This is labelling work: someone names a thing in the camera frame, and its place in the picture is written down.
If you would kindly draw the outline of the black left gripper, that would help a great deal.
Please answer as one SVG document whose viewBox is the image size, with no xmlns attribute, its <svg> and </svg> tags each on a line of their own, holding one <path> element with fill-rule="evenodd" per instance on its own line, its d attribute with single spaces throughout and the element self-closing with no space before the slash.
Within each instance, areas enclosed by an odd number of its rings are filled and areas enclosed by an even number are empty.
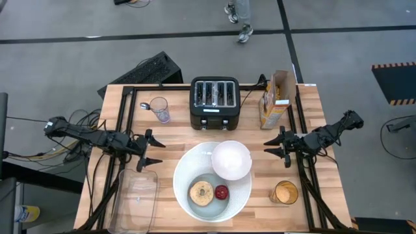
<svg viewBox="0 0 416 234">
<path fill-rule="evenodd" d="M 145 167 L 162 163 L 162 160 L 147 158 L 146 152 L 148 145 L 165 148 L 166 146 L 159 141 L 157 141 L 152 135 L 152 130 L 147 129 L 143 135 L 134 134 L 131 137 L 131 147 L 134 149 L 134 155 L 138 155 L 139 160 L 136 165 L 136 171 L 141 172 Z"/>
</svg>

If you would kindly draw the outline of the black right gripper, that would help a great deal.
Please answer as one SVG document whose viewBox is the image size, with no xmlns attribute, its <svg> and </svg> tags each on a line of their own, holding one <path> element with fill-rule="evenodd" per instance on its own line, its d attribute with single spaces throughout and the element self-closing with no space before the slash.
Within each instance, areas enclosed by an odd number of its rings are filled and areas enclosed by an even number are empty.
<svg viewBox="0 0 416 234">
<path fill-rule="evenodd" d="M 284 158 L 284 165 L 286 168 L 291 166 L 291 157 L 290 153 L 298 152 L 303 158 L 309 158 L 311 156 L 310 150 L 307 148 L 306 143 L 302 138 L 295 135 L 293 131 L 286 131 L 284 126 L 279 127 L 279 135 L 265 142 L 265 146 L 281 146 L 278 148 L 267 148 L 264 149 L 264 152 L 271 153 L 278 156 L 279 158 Z"/>
</svg>

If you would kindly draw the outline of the cardboard cereal box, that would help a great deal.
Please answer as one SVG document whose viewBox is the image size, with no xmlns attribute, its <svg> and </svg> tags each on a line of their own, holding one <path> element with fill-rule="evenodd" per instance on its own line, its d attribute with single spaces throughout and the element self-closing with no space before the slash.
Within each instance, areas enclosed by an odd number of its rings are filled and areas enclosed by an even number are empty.
<svg viewBox="0 0 416 234">
<path fill-rule="evenodd" d="M 277 70 L 267 82 L 259 100 L 261 129 L 273 129 L 295 101 L 296 78 L 292 71 Z"/>
</svg>

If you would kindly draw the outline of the seeded bagel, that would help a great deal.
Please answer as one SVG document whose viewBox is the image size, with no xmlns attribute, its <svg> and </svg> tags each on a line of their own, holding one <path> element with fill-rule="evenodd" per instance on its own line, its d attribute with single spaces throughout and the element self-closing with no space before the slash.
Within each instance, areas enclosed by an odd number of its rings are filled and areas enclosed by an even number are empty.
<svg viewBox="0 0 416 234">
<path fill-rule="evenodd" d="M 196 205 L 207 206 L 214 198 L 214 188 L 207 181 L 199 181 L 190 188 L 189 196 Z"/>
</svg>

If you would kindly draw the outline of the clear drinking glass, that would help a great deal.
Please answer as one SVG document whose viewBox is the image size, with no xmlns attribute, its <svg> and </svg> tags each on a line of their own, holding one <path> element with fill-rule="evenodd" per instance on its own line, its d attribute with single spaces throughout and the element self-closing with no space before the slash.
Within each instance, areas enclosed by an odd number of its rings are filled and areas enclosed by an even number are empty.
<svg viewBox="0 0 416 234">
<path fill-rule="evenodd" d="M 168 102 L 163 97 L 155 97 L 150 101 L 150 109 L 156 115 L 157 119 L 163 124 L 170 121 Z"/>
</svg>

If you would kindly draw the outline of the amber glass of juice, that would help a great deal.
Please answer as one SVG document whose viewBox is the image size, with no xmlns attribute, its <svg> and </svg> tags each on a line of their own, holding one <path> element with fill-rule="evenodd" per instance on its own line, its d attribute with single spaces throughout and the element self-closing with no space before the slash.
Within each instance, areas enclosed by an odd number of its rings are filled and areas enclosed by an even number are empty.
<svg viewBox="0 0 416 234">
<path fill-rule="evenodd" d="M 298 199 L 298 189 L 290 181 L 280 181 L 269 193 L 270 201 L 285 205 L 294 204 Z"/>
</svg>

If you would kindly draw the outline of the white bowl with pink rim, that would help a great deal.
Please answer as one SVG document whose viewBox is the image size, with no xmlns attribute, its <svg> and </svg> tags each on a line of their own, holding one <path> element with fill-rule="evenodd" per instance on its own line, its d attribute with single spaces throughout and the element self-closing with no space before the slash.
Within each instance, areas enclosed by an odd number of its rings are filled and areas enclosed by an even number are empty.
<svg viewBox="0 0 416 234">
<path fill-rule="evenodd" d="M 211 162 L 215 173 L 228 181 L 242 179 L 252 167 L 250 150 L 235 140 L 219 143 L 212 152 Z"/>
</svg>

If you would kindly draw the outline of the clear plastic bin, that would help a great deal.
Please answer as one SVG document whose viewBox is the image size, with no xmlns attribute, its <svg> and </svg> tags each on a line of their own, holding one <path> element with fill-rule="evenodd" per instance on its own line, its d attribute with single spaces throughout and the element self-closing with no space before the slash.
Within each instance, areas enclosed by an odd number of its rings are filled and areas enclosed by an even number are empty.
<svg viewBox="0 0 416 234">
<path fill-rule="evenodd" d="M 125 169 L 120 172 L 119 182 L 109 233 L 147 234 L 154 225 L 159 191 L 157 173 Z"/>
</svg>

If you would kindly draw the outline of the black four-slot toaster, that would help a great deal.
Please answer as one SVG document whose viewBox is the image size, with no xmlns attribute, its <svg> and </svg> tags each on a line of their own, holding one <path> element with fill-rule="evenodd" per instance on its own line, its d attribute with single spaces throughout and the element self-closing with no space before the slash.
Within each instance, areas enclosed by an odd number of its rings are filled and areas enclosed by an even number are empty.
<svg viewBox="0 0 416 234">
<path fill-rule="evenodd" d="M 233 77 L 196 77 L 189 94 L 190 125 L 195 130 L 237 128 L 241 111 L 239 82 Z"/>
</svg>

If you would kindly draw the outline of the black computer tower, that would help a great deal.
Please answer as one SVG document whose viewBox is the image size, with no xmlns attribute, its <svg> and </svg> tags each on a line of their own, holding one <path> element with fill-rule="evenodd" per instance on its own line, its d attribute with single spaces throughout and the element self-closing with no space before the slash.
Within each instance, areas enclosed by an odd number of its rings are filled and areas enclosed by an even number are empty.
<svg viewBox="0 0 416 234">
<path fill-rule="evenodd" d="M 136 67 L 110 85 L 135 84 L 181 84 L 183 75 L 181 68 L 164 52 L 139 62 Z"/>
</svg>

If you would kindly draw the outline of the pale blue-grey plate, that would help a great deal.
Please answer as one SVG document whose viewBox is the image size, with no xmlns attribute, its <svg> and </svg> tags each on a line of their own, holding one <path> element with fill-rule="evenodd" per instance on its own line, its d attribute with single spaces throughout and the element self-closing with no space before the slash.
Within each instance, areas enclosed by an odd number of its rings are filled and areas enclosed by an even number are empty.
<svg viewBox="0 0 416 234">
<path fill-rule="evenodd" d="M 190 209 L 202 218 L 205 218 L 205 219 L 214 218 L 220 215 L 228 206 L 229 196 L 227 196 L 227 198 L 225 198 L 224 200 L 220 200 L 216 196 L 213 196 L 212 201 L 206 206 L 198 205 L 192 200 L 190 196 L 190 190 L 197 182 L 200 182 L 200 181 L 206 181 L 210 183 L 213 187 L 213 192 L 215 192 L 215 188 L 219 185 L 226 186 L 226 181 L 222 179 L 221 177 L 217 176 L 216 174 L 202 174 L 194 178 L 188 187 L 187 200 L 188 200 Z"/>
</svg>

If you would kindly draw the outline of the grey stand base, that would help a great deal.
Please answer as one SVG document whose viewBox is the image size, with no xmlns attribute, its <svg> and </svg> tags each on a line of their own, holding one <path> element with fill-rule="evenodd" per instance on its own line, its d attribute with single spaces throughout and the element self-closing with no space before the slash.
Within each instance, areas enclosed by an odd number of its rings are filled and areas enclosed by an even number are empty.
<svg viewBox="0 0 416 234">
<path fill-rule="evenodd" d="M 390 133 L 397 133 L 402 129 L 407 129 L 412 125 L 416 125 L 416 115 L 415 116 L 405 116 L 401 122 L 395 124 L 387 125 L 387 130 Z"/>
</svg>

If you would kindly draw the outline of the black hazard-striped floor mat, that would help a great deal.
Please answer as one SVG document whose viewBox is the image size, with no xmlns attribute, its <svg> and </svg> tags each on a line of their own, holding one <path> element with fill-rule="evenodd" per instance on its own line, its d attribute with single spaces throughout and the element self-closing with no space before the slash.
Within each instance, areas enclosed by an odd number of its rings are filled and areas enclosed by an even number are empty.
<svg viewBox="0 0 416 234">
<path fill-rule="evenodd" d="M 416 62 L 375 64 L 371 71 L 388 104 L 416 105 Z"/>
<path fill-rule="evenodd" d="M 354 229 L 394 234 L 416 234 L 416 224 L 411 220 L 385 218 L 351 218 Z"/>
</svg>

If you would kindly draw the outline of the yellow and white bottle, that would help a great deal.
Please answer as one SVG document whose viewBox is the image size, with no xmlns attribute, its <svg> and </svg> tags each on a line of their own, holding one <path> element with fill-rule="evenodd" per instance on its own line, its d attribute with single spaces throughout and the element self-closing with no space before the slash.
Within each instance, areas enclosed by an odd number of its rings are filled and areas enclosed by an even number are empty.
<svg viewBox="0 0 416 234">
<path fill-rule="evenodd" d="M 17 223 L 34 222 L 40 216 L 40 208 L 32 205 L 16 205 L 14 221 Z"/>
</svg>

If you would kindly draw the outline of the person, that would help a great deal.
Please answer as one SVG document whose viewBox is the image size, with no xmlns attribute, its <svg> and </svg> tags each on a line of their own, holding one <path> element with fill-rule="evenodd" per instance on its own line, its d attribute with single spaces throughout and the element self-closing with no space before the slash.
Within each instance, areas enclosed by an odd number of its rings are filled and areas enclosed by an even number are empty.
<svg viewBox="0 0 416 234">
<path fill-rule="evenodd" d="M 251 24 L 250 0 L 228 0 L 224 6 L 224 12 L 231 23 L 242 23 L 237 42 L 245 44 L 254 31 Z"/>
</svg>

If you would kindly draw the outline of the black aluminium table frame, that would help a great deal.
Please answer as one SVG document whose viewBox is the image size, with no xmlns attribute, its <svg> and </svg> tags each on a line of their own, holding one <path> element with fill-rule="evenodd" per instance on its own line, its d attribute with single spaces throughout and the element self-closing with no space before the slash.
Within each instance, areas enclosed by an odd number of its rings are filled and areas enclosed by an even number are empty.
<svg viewBox="0 0 416 234">
<path fill-rule="evenodd" d="M 296 160 L 290 168 L 285 168 L 283 160 L 266 153 L 268 148 L 263 143 L 277 136 L 278 126 L 290 127 L 287 112 L 280 118 L 275 130 L 260 130 L 257 102 L 262 90 L 253 91 L 241 109 L 238 128 L 234 131 L 195 131 L 189 124 L 189 84 L 170 84 L 161 88 L 156 84 L 136 85 L 139 88 L 136 103 L 147 102 L 161 96 L 167 99 L 171 122 L 159 123 L 151 112 L 136 107 L 132 131 L 143 134 L 146 129 L 153 129 L 155 138 L 166 148 L 149 148 L 146 155 L 161 159 L 163 163 L 147 167 L 157 173 L 160 181 L 159 197 L 156 203 L 154 225 L 151 232 L 269 232 L 269 231 L 309 231 L 306 208 L 304 206 Z M 299 96 L 307 132 L 326 125 L 318 89 L 315 84 L 298 84 Z M 115 129 L 120 109 L 124 86 L 110 85 L 103 102 L 100 124 L 107 120 L 107 129 Z M 212 141 L 237 140 L 251 151 L 252 193 L 247 206 L 231 220 L 219 223 L 201 222 L 188 215 L 180 208 L 174 196 L 172 179 L 180 158 L 195 145 Z M 328 157 L 318 157 L 315 164 L 320 193 L 333 214 L 346 226 L 351 223 L 350 214 L 336 164 Z M 299 190 L 299 198 L 292 205 L 272 203 L 268 194 L 280 181 L 291 181 Z"/>
</svg>

